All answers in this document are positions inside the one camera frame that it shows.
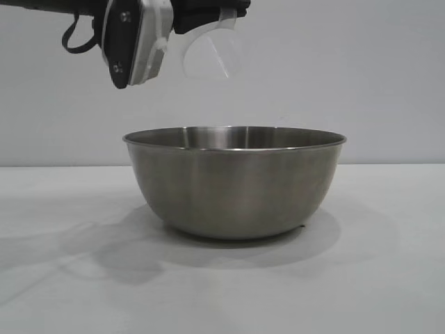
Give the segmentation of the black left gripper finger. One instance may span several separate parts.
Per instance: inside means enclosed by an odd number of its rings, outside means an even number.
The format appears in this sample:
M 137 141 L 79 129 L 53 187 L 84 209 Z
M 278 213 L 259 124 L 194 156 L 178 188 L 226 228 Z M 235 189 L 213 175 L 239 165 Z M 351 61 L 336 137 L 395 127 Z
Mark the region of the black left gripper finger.
M 187 1 L 172 2 L 174 20 L 173 29 L 177 34 L 185 34 L 205 24 L 217 22 L 222 1 Z
M 227 0 L 225 7 L 235 10 L 237 17 L 245 17 L 250 7 L 250 0 Z

